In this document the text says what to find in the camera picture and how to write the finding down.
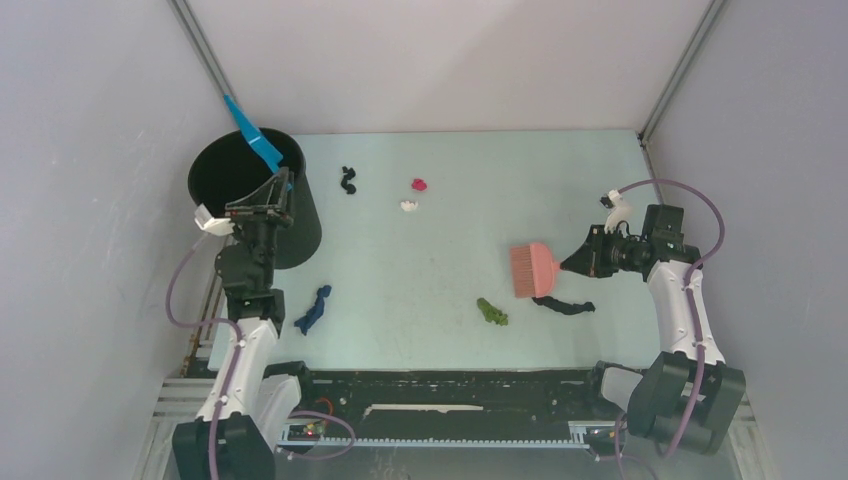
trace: metal frame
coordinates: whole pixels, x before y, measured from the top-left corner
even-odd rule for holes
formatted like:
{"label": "metal frame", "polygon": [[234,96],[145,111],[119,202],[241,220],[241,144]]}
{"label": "metal frame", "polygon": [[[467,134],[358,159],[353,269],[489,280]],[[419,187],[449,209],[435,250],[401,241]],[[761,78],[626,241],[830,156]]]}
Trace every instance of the metal frame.
{"label": "metal frame", "polygon": [[[186,32],[199,60],[203,64],[210,79],[218,92],[237,99],[226,74],[209,44],[203,29],[197,21],[188,0],[168,0],[174,9],[174,14]],[[704,12],[701,21],[687,44],[677,66],[674,69],[662,94],[654,105],[642,131],[638,134],[643,148],[645,161],[650,175],[654,176],[654,168],[650,156],[650,141],[656,129],[668,110],[677,90],[687,72],[694,64],[708,35],[717,24],[727,0],[713,0]],[[656,190],[658,199],[662,202],[662,194]],[[217,277],[212,272],[212,279],[207,290],[201,315],[217,314],[222,307],[223,290]],[[186,358],[181,375],[185,375],[192,361],[208,361],[214,330],[198,331],[192,337],[190,355]],[[174,427],[181,422],[194,418],[199,406],[206,399],[213,379],[176,378],[166,379],[159,395],[156,410],[148,428],[144,447],[136,467],[134,480],[162,480],[173,478],[175,471],[170,455],[170,437]],[[766,480],[778,478],[768,452],[765,449],[756,420],[748,403],[747,396],[742,406],[736,412],[733,423],[728,431],[728,437],[733,446],[742,480]]]}

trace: bucket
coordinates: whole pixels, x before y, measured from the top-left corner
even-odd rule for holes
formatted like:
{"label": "bucket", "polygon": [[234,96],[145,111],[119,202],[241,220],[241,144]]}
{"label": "bucket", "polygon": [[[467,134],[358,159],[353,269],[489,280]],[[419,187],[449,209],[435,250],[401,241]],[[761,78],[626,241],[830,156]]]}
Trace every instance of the bucket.
{"label": "bucket", "polygon": [[[321,244],[321,222],[306,180],[306,163],[300,145],[278,130],[261,128],[294,175],[294,223],[277,231],[274,268],[293,268],[309,260]],[[224,135],[204,148],[188,172],[188,193],[197,205],[204,204],[213,216],[222,218],[224,206],[252,193],[271,178],[268,165],[247,144],[241,132]]]}

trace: table surface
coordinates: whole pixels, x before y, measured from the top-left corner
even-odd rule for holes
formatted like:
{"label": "table surface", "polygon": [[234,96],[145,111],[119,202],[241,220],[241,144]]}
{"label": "table surface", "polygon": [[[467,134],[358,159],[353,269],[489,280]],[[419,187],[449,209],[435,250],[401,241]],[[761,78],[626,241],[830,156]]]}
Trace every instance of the table surface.
{"label": "table surface", "polygon": [[[604,193],[649,176],[631,131],[303,135],[307,176],[323,227],[316,254],[277,271],[287,319],[272,362],[314,369],[509,369],[590,367],[598,360],[642,367],[659,351],[650,293],[636,273],[589,279],[564,272],[553,296],[594,302],[563,316],[516,299],[509,247],[548,244],[562,259],[603,223]],[[339,186],[354,167],[355,195]],[[429,188],[410,185],[424,179]],[[627,194],[632,230],[656,202]],[[419,202],[406,213],[399,203]],[[307,336],[293,323],[332,286]],[[509,315],[484,321],[484,297]],[[211,369],[223,362],[219,331]]]}

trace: wall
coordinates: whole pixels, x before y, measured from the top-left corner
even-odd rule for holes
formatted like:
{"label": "wall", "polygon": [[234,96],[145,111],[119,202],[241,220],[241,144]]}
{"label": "wall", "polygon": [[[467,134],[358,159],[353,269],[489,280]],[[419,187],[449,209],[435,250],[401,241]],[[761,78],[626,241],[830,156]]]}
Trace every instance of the wall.
{"label": "wall", "polygon": [[[729,2],[650,145],[725,214],[705,300],[786,479],[845,474],[846,21],[842,0]],[[709,212],[666,193],[710,245]]]}
{"label": "wall", "polygon": [[642,128],[709,0],[193,0],[290,133]]}
{"label": "wall", "polygon": [[229,116],[164,0],[10,3],[0,64],[0,478],[129,478],[186,350],[188,166]]}

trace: pink brush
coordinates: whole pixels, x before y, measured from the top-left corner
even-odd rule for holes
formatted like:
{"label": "pink brush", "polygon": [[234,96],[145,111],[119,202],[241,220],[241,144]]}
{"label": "pink brush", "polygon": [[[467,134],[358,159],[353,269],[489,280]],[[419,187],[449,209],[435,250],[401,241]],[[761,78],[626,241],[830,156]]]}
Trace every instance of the pink brush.
{"label": "pink brush", "polygon": [[547,245],[534,242],[512,247],[509,260],[517,298],[545,297],[553,291],[556,275],[561,269]]}

